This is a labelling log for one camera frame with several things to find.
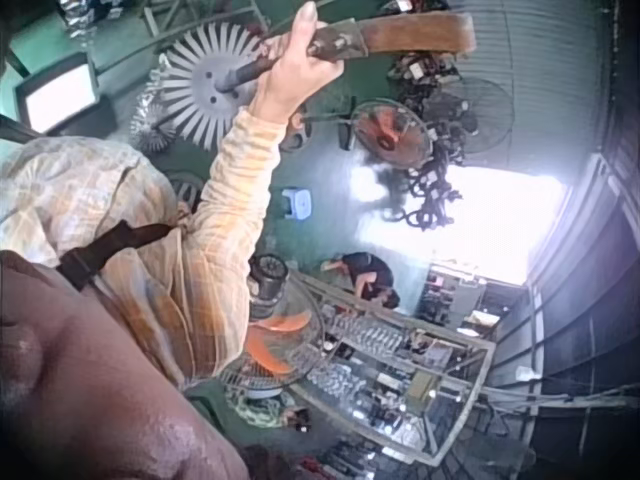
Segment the white stool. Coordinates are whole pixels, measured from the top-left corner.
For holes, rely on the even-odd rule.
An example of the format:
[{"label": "white stool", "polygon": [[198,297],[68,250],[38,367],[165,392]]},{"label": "white stool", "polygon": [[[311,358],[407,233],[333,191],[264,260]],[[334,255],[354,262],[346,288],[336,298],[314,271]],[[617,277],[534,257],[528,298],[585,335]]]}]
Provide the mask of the white stool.
[{"label": "white stool", "polygon": [[304,220],[311,215],[311,192],[306,188],[285,188],[282,196],[287,198],[291,213],[284,218]]}]

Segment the wall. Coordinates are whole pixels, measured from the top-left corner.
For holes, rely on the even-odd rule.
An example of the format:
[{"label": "wall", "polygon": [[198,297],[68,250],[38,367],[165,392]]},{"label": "wall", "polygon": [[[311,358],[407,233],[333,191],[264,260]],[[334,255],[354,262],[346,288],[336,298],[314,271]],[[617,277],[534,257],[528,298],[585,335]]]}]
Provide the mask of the wall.
[{"label": "wall", "polygon": [[573,184],[597,146],[607,87],[607,23],[599,0],[450,0],[473,16],[478,48],[458,62],[465,76],[501,86],[515,123],[470,162],[551,175]]},{"label": "wall", "polygon": [[[602,154],[590,157],[537,255],[529,294],[494,329],[495,386],[589,395],[640,382],[638,13],[634,2],[620,2],[615,10]],[[518,365],[534,365],[543,379],[517,382]],[[599,474],[598,468],[632,462],[640,447],[635,412],[532,413],[538,414],[535,423],[524,424],[521,433],[529,434],[538,463],[524,478],[550,471]]]}]

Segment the person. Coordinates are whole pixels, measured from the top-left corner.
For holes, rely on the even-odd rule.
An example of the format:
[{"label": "person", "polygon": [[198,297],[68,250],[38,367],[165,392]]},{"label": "person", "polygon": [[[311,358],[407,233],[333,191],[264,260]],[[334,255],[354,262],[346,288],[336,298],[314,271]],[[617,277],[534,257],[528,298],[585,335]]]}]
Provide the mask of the person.
[{"label": "person", "polygon": [[[277,478],[243,462],[180,390],[242,349],[278,143],[298,105],[343,70],[307,57],[316,24],[308,2],[270,42],[279,59],[223,140],[193,216],[125,145],[44,138],[0,164],[0,440],[12,463],[60,478]],[[5,39],[0,30],[2,52]],[[115,254],[81,290],[52,268],[122,219],[173,228]]]},{"label": "person", "polygon": [[328,260],[320,269],[324,272],[338,270],[351,277],[354,295],[364,300],[394,309],[400,304],[400,296],[393,289],[393,273],[380,258],[367,252],[343,255],[339,260]]}]

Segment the hand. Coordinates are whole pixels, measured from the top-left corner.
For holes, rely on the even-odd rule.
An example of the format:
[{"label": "hand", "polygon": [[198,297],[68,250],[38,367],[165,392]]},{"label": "hand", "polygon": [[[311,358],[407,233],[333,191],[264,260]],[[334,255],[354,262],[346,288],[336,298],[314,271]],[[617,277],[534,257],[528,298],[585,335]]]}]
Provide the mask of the hand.
[{"label": "hand", "polygon": [[285,124],[302,102],[342,74],[343,61],[307,56],[317,20],[315,3],[307,2],[298,10],[290,34],[267,41],[269,57],[280,59],[258,79],[256,96],[249,105],[254,117]]}]

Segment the monitor screen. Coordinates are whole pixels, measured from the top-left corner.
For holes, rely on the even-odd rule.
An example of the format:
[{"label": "monitor screen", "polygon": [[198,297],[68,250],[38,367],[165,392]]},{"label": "monitor screen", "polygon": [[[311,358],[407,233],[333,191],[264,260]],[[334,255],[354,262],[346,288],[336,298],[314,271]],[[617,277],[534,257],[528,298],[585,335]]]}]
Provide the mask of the monitor screen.
[{"label": "monitor screen", "polygon": [[27,96],[31,128],[44,133],[96,101],[89,65],[80,65]]}]

